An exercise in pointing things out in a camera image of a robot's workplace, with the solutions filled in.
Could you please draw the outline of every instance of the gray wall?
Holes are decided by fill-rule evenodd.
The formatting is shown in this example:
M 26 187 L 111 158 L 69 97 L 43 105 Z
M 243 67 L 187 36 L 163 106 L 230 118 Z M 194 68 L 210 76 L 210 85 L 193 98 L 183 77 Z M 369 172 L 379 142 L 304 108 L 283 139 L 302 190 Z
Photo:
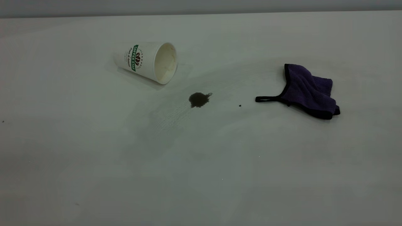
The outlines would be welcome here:
M 400 9 L 402 0 L 0 0 L 0 17 Z

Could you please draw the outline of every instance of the white paper cup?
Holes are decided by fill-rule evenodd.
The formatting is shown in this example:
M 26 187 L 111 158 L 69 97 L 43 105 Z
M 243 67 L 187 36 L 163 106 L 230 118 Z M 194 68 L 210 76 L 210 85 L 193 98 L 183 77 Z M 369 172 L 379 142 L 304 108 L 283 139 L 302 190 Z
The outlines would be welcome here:
M 132 42 L 118 44 L 113 52 L 117 66 L 160 84 L 176 72 L 176 49 L 170 43 Z

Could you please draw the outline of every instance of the dirt spot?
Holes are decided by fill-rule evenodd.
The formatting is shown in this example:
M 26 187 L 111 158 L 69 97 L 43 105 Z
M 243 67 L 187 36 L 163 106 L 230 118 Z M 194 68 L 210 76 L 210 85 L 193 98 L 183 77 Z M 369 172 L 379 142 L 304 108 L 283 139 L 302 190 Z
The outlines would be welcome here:
M 209 97 L 212 95 L 212 93 L 208 93 L 208 94 L 203 94 L 200 92 L 196 92 L 193 93 L 190 97 L 189 97 L 189 101 L 191 103 L 191 107 L 202 107 L 204 106 L 206 103 L 209 102 Z

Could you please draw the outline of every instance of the cup logo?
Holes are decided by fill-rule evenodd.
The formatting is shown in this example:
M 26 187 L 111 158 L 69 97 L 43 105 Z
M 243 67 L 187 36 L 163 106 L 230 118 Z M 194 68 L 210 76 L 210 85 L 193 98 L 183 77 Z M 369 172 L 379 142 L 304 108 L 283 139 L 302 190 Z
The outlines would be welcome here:
M 135 45 L 133 48 L 133 53 L 131 55 L 131 69 L 133 71 L 139 69 L 142 66 L 142 58 L 142 50 L 138 48 L 138 45 Z

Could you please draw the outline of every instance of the green label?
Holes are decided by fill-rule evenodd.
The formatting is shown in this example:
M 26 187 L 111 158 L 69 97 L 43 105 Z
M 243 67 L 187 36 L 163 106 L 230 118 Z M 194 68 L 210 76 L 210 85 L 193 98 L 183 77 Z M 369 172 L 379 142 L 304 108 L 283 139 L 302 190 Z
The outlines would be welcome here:
M 131 69 L 135 71 L 135 54 L 137 53 L 138 45 L 133 48 L 133 53 L 131 54 Z

